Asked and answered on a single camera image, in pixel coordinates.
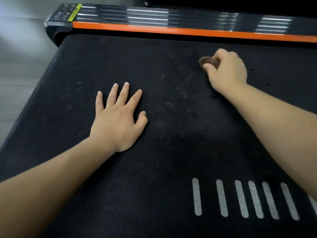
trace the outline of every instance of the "left hand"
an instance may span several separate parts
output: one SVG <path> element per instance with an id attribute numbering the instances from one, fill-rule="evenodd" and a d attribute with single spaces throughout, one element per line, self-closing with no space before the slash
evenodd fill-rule
<path id="1" fill-rule="evenodd" d="M 133 113 L 142 96 L 138 90 L 129 100 L 129 83 L 126 82 L 117 99 L 118 84 L 114 84 L 107 100 L 106 108 L 103 104 L 103 94 L 99 91 L 96 98 L 96 118 L 90 131 L 90 139 L 100 148 L 110 148 L 113 152 L 129 149 L 143 132 L 147 117 L 145 111 L 139 114 L 134 123 Z"/>

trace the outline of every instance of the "hand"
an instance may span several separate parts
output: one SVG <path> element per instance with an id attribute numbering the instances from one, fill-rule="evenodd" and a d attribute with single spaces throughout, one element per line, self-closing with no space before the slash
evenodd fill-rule
<path id="1" fill-rule="evenodd" d="M 103 95 L 99 91 L 96 98 L 96 118 L 90 131 L 90 138 L 100 144 L 101 148 L 108 144 L 114 152 L 122 152 L 129 149 L 143 132 L 147 117 L 142 111 L 136 123 L 133 113 L 142 96 L 142 90 L 138 90 L 129 100 L 129 83 L 125 83 L 117 99 L 118 84 L 114 84 L 107 100 L 106 108 L 103 105 Z"/>
<path id="2" fill-rule="evenodd" d="M 235 52 L 219 49 L 212 59 L 220 60 L 219 67 L 216 69 L 212 64 L 205 63 L 203 68 L 216 91 L 224 95 L 233 88 L 247 84 L 247 70 Z"/>

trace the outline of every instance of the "treadmill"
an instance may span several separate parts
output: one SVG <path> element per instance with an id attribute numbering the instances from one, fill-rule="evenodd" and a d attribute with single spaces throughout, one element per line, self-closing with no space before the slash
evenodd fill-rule
<path id="1" fill-rule="evenodd" d="M 270 157 L 198 59 L 235 51 L 248 83 L 317 113 L 317 19 L 61 4 L 59 47 L 0 150 L 0 181 L 89 136 L 97 91 L 143 90 L 149 123 L 42 237 L 315 237 L 317 204 Z"/>

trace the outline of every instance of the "textured rubber surface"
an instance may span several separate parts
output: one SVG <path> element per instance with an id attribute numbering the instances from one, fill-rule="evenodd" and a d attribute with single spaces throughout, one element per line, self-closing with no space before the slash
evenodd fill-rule
<path id="1" fill-rule="evenodd" d="M 168 39 L 67 36 L 0 151 L 0 179 L 34 167 L 89 135 L 98 90 L 113 83 L 141 88 L 135 116 L 149 119 L 141 138 L 115 154 L 80 188 L 43 237 L 315 236 L 308 196 L 276 165 L 231 104 L 217 94 L 198 59 L 236 51 L 255 87 L 309 111 L 317 108 L 317 52 L 309 48 Z M 202 215 L 194 212 L 199 180 Z M 223 182 L 228 216 L 220 213 Z M 241 216 L 235 180 L 248 218 Z M 264 217 L 253 206 L 255 183 Z M 272 218 L 262 182 L 271 189 Z M 292 219 L 280 182 L 300 220 Z"/>

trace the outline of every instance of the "forearm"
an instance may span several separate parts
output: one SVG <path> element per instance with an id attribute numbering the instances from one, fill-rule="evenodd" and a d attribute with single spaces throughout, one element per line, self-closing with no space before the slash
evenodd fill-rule
<path id="1" fill-rule="evenodd" d="M 224 96 L 273 159 L 317 199 L 317 116 L 249 85 L 232 89 Z"/>
<path id="2" fill-rule="evenodd" d="M 0 184 L 0 236 L 37 237 L 81 184 L 114 152 L 86 139 Z"/>

